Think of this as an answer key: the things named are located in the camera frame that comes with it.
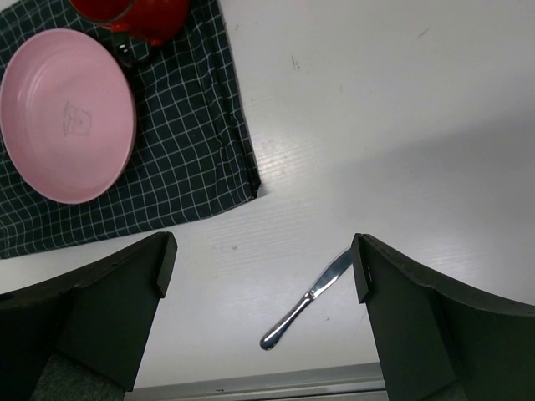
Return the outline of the dark checked cloth napkin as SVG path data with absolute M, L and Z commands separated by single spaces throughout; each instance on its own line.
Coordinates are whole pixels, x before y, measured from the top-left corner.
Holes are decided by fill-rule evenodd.
M 124 174 L 99 198 L 48 200 L 2 152 L 2 258 L 198 221 L 257 197 L 261 181 L 218 2 L 192 2 L 181 32 L 128 79 L 139 130 Z

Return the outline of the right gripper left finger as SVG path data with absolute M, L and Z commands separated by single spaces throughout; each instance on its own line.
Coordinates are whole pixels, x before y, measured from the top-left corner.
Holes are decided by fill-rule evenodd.
M 158 232 L 1 295 L 3 400 L 122 400 L 132 391 L 177 243 Z

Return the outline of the pink plastic plate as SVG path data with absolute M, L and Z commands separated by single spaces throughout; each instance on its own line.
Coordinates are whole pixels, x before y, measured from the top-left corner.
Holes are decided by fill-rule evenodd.
M 33 189 L 59 203 L 85 203 L 104 194 L 130 159 L 133 94 L 100 43 L 71 29 L 49 29 L 8 62 L 1 132 L 10 160 Z

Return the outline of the red mug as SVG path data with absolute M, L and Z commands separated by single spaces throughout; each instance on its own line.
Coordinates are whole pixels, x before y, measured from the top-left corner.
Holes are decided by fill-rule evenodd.
M 149 63 L 160 47 L 172 40 L 186 23 L 189 0 L 78 0 L 69 3 L 85 20 L 107 29 L 116 58 L 125 66 Z M 136 58 L 132 39 L 147 43 L 149 52 Z

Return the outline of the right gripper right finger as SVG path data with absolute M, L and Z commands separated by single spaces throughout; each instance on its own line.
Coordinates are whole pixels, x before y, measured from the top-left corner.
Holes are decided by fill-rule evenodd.
M 369 234 L 352 246 L 391 400 L 532 400 L 534 307 L 471 287 Z

